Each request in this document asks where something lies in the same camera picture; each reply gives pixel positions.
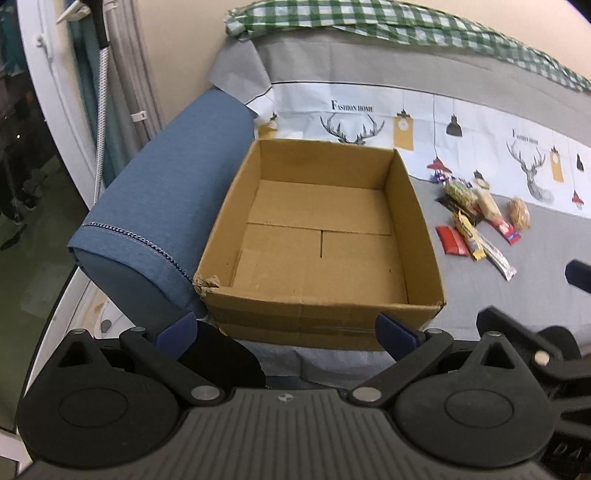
snack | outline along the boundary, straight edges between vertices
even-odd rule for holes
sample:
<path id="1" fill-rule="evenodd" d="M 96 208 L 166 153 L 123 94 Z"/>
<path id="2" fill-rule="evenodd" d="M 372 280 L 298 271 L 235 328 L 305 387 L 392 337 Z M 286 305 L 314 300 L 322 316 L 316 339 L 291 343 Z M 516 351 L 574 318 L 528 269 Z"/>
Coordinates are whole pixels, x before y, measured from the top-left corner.
<path id="1" fill-rule="evenodd" d="M 437 201 L 452 213 L 462 212 L 474 226 L 484 220 L 484 216 L 480 211 L 464 208 L 448 195 L 439 197 Z"/>
<path id="2" fill-rule="evenodd" d="M 459 180 L 447 181 L 443 185 L 443 188 L 445 189 L 445 193 L 464 208 L 474 209 L 478 205 L 476 194 Z"/>
<path id="3" fill-rule="evenodd" d="M 527 230 L 531 226 L 530 212 L 523 200 L 516 197 L 509 201 L 507 207 L 509 218 L 516 230 Z"/>
<path id="4" fill-rule="evenodd" d="M 499 218 L 502 219 L 502 213 L 497 207 L 495 199 L 492 197 L 491 193 L 488 190 L 484 189 L 476 189 L 474 190 L 476 193 L 476 197 L 478 198 L 478 205 L 482 210 L 482 214 L 484 218 L 488 221 L 492 222 L 494 220 L 498 220 Z"/>
<path id="5" fill-rule="evenodd" d="M 470 224 L 468 219 L 458 212 L 453 215 L 453 222 L 456 225 L 457 231 L 462 234 L 472 258 L 476 261 L 485 258 L 486 254 L 480 243 L 478 232 Z"/>
<path id="6" fill-rule="evenodd" d="M 454 227 L 439 225 L 435 227 L 435 230 L 437 230 L 439 240 L 441 240 L 441 244 L 443 245 L 443 251 L 447 255 L 470 256 L 464 239 Z"/>
<path id="7" fill-rule="evenodd" d="M 500 217 L 492 222 L 489 222 L 496 231 L 499 232 L 505 240 L 509 242 L 509 245 L 513 245 L 521 240 L 521 235 L 513 225 L 507 223 L 503 217 Z"/>
<path id="8" fill-rule="evenodd" d="M 436 170 L 435 173 L 431 176 L 431 183 L 445 183 L 448 181 L 457 180 L 462 182 L 466 187 L 469 189 L 472 188 L 472 183 L 467 181 L 466 179 L 461 179 L 460 177 L 455 177 L 451 173 L 446 173 L 441 170 Z"/>
<path id="9" fill-rule="evenodd" d="M 486 256 L 495 264 L 495 266 L 501 271 L 506 281 L 509 281 L 517 273 L 517 270 L 513 268 L 505 256 L 490 243 L 485 237 L 478 233 L 482 248 L 486 252 Z"/>

wall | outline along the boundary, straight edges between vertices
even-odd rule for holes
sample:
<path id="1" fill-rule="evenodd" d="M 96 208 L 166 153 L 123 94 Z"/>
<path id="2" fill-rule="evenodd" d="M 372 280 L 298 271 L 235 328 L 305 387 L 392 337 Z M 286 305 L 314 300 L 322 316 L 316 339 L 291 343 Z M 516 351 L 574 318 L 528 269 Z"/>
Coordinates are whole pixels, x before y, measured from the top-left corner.
<path id="1" fill-rule="evenodd" d="M 207 71 L 222 44 L 227 10 L 248 0 L 136 0 L 148 62 L 165 121 L 209 84 Z M 566 0 L 421 0 L 483 23 L 545 51 L 591 78 L 591 25 Z"/>

blue gripper pad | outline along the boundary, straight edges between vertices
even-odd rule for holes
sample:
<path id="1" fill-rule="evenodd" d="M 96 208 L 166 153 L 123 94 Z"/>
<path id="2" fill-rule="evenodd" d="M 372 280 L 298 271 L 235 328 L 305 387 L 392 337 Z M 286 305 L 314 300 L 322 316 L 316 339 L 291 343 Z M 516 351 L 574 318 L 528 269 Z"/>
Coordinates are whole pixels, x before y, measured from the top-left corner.
<path id="1" fill-rule="evenodd" d="M 375 319 L 375 337 L 392 358 L 399 361 L 426 340 L 425 334 L 387 313 Z"/>
<path id="2" fill-rule="evenodd" d="M 197 317 L 193 312 L 189 312 L 156 335 L 154 346 L 178 360 L 196 339 Z"/>

curtain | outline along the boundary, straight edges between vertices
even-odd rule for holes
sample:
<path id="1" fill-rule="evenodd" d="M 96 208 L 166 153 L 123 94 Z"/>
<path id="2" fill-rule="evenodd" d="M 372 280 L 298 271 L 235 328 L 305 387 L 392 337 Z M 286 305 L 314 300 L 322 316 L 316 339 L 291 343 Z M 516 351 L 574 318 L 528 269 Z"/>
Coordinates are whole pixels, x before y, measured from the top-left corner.
<path id="1" fill-rule="evenodd" d="M 151 83 L 135 0 L 117 2 L 117 8 L 109 10 L 105 17 L 113 59 L 129 109 L 132 113 L 146 112 L 146 119 L 134 124 L 143 146 L 162 130 L 163 116 Z"/>
<path id="2" fill-rule="evenodd" d="M 72 3 L 66 0 L 64 9 Z M 96 142 L 99 46 L 92 17 L 69 22 L 77 75 L 90 130 Z M 131 119 L 113 55 L 109 56 L 105 162 L 103 180 L 109 186 L 142 146 Z"/>

green checkered blanket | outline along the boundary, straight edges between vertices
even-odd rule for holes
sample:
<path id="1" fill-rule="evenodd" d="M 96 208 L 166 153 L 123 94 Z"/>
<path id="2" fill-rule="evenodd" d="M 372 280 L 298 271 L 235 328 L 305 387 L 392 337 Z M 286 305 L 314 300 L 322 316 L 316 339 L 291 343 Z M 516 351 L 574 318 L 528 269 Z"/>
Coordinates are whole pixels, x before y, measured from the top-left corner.
<path id="1" fill-rule="evenodd" d="M 227 34 L 241 39 L 331 27 L 400 45 L 466 48 L 591 91 L 589 80 L 540 50 L 465 18 L 394 0 L 261 0 L 230 10 L 225 23 Z"/>

